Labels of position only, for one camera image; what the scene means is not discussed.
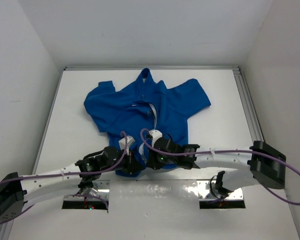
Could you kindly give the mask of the blue zip-up jacket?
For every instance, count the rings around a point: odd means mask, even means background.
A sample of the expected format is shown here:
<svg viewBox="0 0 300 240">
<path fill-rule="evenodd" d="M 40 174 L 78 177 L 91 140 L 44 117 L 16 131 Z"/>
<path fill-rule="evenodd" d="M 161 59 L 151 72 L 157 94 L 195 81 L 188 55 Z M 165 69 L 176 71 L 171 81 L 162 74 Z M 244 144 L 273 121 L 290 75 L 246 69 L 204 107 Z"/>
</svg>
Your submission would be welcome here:
<svg viewBox="0 0 300 240">
<path fill-rule="evenodd" d="M 175 143 L 183 146 L 189 142 L 188 119 L 211 106 L 197 79 L 167 88 L 162 80 L 153 80 L 148 68 L 119 91 L 112 81 L 99 82 L 83 104 L 99 132 L 107 133 L 110 146 L 119 147 L 122 131 L 134 138 L 131 150 L 142 165 L 149 158 L 140 138 L 142 129 L 170 134 Z"/>
</svg>

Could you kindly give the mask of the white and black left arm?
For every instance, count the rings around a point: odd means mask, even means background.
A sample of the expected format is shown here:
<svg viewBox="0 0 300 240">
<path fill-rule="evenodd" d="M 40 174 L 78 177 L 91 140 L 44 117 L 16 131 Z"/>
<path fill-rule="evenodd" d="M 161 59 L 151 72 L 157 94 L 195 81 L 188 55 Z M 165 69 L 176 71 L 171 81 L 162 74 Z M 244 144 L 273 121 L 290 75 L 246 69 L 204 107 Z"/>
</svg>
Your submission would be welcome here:
<svg viewBox="0 0 300 240">
<path fill-rule="evenodd" d="M 0 224 L 15 219 L 39 202 L 61 195 L 77 195 L 92 187 L 92 182 L 102 173 L 122 171 L 135 175 L 144 169 L 145 164 L 137 161 L 131 150 L 108 146 L 41 175 L 9 173 L 0 181 Z"/>
</svg>

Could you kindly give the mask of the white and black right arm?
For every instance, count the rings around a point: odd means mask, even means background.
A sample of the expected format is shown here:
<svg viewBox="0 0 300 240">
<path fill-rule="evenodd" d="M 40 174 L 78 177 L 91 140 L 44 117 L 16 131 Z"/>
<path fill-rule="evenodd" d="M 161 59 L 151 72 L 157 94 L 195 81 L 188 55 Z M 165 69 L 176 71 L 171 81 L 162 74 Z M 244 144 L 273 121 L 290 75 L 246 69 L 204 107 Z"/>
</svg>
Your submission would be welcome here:
<svg viewBox="0 0 300 240">
<path fill-rule="evenodd" d="M 197 144 L 179 145 L 164 137 L 146 142 L 146 165 L 153 170 L 172 165 L 184 170 L 221 168 L 209 181 L 214 199 L 223 200 L 235 190 L 260 184 L 282 190 L 286 183 L 286 157 L 263 141 L 239 150 L 202 149 Z"/>
</svg>

